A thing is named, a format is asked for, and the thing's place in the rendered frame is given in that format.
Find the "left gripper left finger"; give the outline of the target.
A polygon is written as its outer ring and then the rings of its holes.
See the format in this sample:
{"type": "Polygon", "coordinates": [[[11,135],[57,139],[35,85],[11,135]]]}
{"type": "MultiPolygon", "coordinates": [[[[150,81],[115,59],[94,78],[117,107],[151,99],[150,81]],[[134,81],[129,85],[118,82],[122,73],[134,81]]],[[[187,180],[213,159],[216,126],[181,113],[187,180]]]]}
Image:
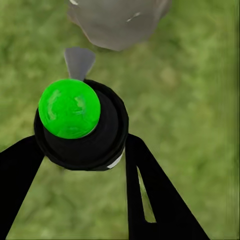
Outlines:
{"type": "Polygon", "coordinates": [[[0,240],[5,240],[45,157],[28,136],[0,153],[0,240]]]}

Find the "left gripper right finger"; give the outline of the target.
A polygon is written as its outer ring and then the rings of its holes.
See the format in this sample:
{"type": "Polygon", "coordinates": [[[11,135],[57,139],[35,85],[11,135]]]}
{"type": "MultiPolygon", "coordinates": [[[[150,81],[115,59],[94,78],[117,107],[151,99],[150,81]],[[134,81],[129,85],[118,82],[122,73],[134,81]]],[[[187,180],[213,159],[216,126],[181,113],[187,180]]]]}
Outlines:
{"type": "Polygon", "coordinates": [[[124,150],[129,240],[210,240],[146,143],[129,133],[124,150]],[[145,220],[137,167],[156,223],[145,220]]]}

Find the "pesticide atomizer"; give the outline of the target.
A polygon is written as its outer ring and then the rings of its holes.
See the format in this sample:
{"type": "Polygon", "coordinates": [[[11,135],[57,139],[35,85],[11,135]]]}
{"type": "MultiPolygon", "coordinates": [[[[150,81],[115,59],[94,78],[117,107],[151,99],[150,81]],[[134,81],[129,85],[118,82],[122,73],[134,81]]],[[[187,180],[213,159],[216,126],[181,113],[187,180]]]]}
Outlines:
{"type": "Polygon", "coordinates": [[[121,160],[129,135],[124,101],[110,87],[85,79],[96,62],[87,48],[63,52],[70,79],[42,94],[34,119],[35,139],[53,163],[73,171],[107,171],[121,160]]]}

